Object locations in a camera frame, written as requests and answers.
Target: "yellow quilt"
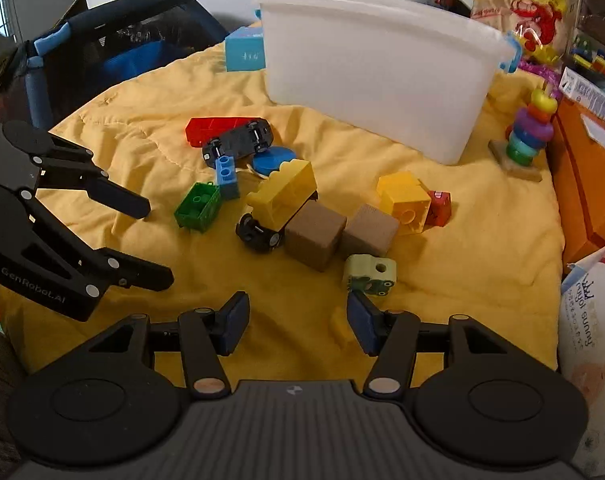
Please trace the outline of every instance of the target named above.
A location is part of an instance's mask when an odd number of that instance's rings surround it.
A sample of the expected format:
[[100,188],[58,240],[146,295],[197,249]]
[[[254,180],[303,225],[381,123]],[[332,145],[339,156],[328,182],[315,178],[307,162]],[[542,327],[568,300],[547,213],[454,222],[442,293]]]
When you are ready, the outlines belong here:
[[[396,237],[388,257],[397,261],[398,282],[375,302],[428,322],[469,314],[555,367],[563,235],[551,177],[543,157],[537,160],[541,183],[508,177],[487,148],[489,139],[504,136],[535,85],[536,78],[524,74],[496,78],[457,166],[442,166],[315,110],[272,103],[263,72],[225,71],[221,45],[111,88],[54,132],[90,148],[113,181],[148,197],[151,215],[136,221],[84,192],[42,190],[38,198],[90,246],[169,266],[176,282],[164,292],[112,287],[86,323],[0,288],[4,330],[33,372],[128,314],[175,320],[199,306],[219,308],[245,290],[250,325],[236,352],[222,359],[232,383],[353,378],[362,384],[373,359],[362,354],[346,321],[344,262],[336,257],[319,273],[283,249],[252,253],[234,233],[242,198],[224,203],[205,234],[179,229],[173,218],[196,181],[214,178],[201,150],[186,142],[189,118],[253,116],[269,121],[275,144],[313,163],[320,202],[346,216],[364,202],[375,205],[378,177],[396,171],[412,171],[430,189],[449,191],[450,223]],[[446,102],[440,113],[447,113]],[[238,179],[242,196],[259,183],[245,167]],[[441,367],[442,356],[423,356],[413,383]],[[156,368],[183,383],[177,356],[158,356]]]

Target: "blue lego block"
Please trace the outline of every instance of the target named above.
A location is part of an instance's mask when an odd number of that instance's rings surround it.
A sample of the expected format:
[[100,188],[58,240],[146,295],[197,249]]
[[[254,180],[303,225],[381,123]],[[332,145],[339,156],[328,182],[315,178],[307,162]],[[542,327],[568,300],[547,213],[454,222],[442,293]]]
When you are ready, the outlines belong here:
[[220,195],[223,200],[240,198],[236,164],[232,156],[223,155],[216,159],[216,184],[220,187]]
[[260,70],[265,67],[262,27],[240,27],[224,40],[227,72]]

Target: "wooden base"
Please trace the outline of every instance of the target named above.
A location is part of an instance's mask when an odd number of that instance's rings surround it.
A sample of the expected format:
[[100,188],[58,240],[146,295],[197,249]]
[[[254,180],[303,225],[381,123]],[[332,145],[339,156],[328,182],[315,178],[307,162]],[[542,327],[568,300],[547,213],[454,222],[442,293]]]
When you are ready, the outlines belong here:
[[523,178],[524,180],[530,180],[532,182],[540,182],[542,180],[540,170],[534,166],[529,166],[527,168],[512,161],[506,154],[507,144],[508,142],[506,140],[489,140],[489,150],[491,150],[491,153],[493,153],[495,160],[500,164],[503,171],[505,171],[506,174],[517,178]]

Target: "brown wooden block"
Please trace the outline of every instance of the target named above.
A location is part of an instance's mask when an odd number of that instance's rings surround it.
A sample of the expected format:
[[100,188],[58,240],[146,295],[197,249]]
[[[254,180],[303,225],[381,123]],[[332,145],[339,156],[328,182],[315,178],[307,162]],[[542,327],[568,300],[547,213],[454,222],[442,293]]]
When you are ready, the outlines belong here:
[[337,249],[346,217],[309,200],[287,224],[284,249],[312,269],[323,271]]
[[387,254],[400,222],[375,207],[364,204],[349,219],[340,241],[340,255],[371,254],[378,258]]

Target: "circular pad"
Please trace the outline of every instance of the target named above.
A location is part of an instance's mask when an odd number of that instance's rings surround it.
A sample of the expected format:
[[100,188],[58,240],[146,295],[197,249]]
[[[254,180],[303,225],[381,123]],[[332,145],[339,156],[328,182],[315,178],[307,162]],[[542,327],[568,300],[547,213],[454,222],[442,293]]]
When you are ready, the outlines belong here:
[[520,468],[557,460],[576,446],[588,411],[580,392],[543,365],[474,354],[426,380],[413,414],[447,452]]
[[102,379],[80,379],[58,388],[52,405],[64,418],[89,422],[113,415],[126,398],[118,384]]
[[27,378],[9,400],[7,425],[36,461],[96,467],[156,445],[179,414],[178,393],[159,373],[125,353],[83,352]]
[[296,154],[284,146],[272,146],[262,153],[256,153],[251,166],[256,173],[269,176],[272,171],[277,171],[283,162],[294,160]]

